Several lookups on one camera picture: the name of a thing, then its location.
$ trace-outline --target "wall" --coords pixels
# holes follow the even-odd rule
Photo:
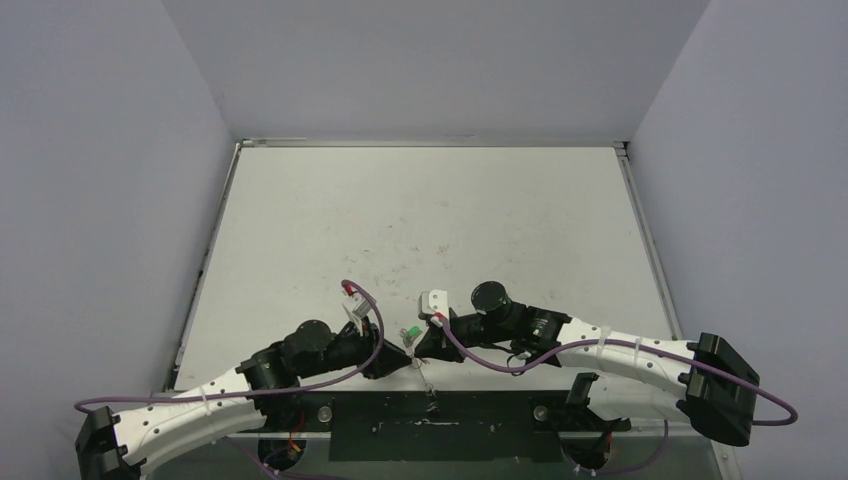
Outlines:
[[[846,24],[846,2],[713,0],[630,146],[684,332],[800,412],[738,450],[747,479],[848,478]]]
[[[78,478],[74,400],[162,385],[232,140],[156,0],[0,7],[0,469]]]
[[[163,0],[239,137],[629,139],[707,0]]]

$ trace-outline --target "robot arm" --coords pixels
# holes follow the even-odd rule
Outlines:
[[[509,340],[510,349],[520,352],[527,363],[561,345],[584,341],[587,345],[560,351],[544,363],[611,374],[588,386],[591,402],[587,407],[600,418],[686,421],[712,440],[733,446],[748,444],[756,394],[663,355],[696,360],[759,385],[756,372],[721,337],[702,334],[697,343],[636,337],[514,302],[497,282],[479,285],[471,303],[476,313],[460,317],[450,309],[447,292],[423,293],[419,317],[429,320],[430,328],[415,356],[464,361],[463,352],[446,337],[443,321],[466,348]],[[618,342],[636,348],[616,345]]]
[[[253,354],[239,366],[174,399],[200,401],[164,403],[118,412],[103,407],[88,414],[77,437],[76,450],[84,480],[129,480],[146,475],[162,463],[244,430],[285,427],[299,411],[297,395],[221,398],[234,392],[299,387],[307,378],[363,364],[377,345],[377,327],[369,324],[368,308],[359,294],[346,306],[351,321],[338,333],[319,320],[304,322],[284,340]],[[363,376],[381,378],[410,365],[399,347],[384,340]]]

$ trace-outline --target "white table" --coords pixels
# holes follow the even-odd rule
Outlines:
[[[244,148],[175,388],[217,376],[304,320],[338,331],[342,278],[377,298],[396,343],[401,328],[425,328],[421,291],[448,290],[463,315],[485,280],[521,303],[671,336],[613,148]],[[543,366],[511,377],[470,361],[423,372],[440,390],[567,389],[577,373]],[[422,381],[406,368],[333,388],[420,390]]]

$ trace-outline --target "metal frame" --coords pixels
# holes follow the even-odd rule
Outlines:
[[[540,139],[540,140],[522,140],[522,139],[482,139],[475,135],[447,137],[447,139],[434,140],[320,140],[309,138],[249,138],[243,139],[235,144],[235,150],[230,162],[230,168],[227,173],[226,183],[222,189],[221,200],[218,207],[218,214],[210,234],[208,248],[201,265],[200,275],[195,285],[194,292],[186,318],[186,323],[183,328],[183,333],[180,338],[179,348],[176,358],[173,363],[173,368],[169,372],[166,389],[172,389],[176,380],[177,372],[179,372],[180,364],[183,355],[185,354],[188,337],[191,333],[191,327],[194,322],[194,316],[197,311],[197,302],[199,293],[203,288],[205,273],[209,266],[212,257],[212,251],[215,247],[218,230],[221,224],[221,219],[226,209],[227,198],[229,197],[230,188],[232,187],[235,177],[238,160],[242,148],[285,148],[285,147],[611,147],[616,150],[619,165],[621,168],[622,178],[625,188],[630,196],[630,202],[633,207],[633,212],[636,217],[636,222],[639,225],[640,234],[643,244],[651,263],[651,269],[654,272],[654,279],[657,283],[662,300],[663,308],[666,313],[669,327],[673,333],[673,339],[682,338],[680,323],[677,318],[677,313],[674,309],[674,303],[671,298],[671,292],[663,272],[662,263],[660,262],[659,254],[656,249],[656,242],[648,227],[645,218],[645,212],[639,200],[638,191],[633,179],[632,171],[630,170],[630,159],[627,155],[625,142],[577,142],[564,141],[556,139]],[[644,425],[636,426],[633,431],[627,435],[656,435],[661,428],[659,422],[646,422]],[[670,432],[672,436],[681,435],[697,435],[691,427],[674,428]],[[279,433],[244,433],[238,434],[237,437],[242,438],[288,438],[287,432]],[[305,433],[296,434],[293,438],[329,438],[329,434],[324,433]],[[712,442],[713,452],[716,457],[716,463],[721,472],[721,476],[725,480],[742,480],[742,473],[739,468],[739,463],[736,457],[736,452],[732,447]]]

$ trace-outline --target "bolt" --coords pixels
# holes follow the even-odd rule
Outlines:
[[[543,405],[539,405],[538,407],[533,409],[533,418],[540,422],[548,421],[548,409]]]
[[[333,409],[330,407],[321,407],[318,409],[318,421],[327,423],[333,418]]]

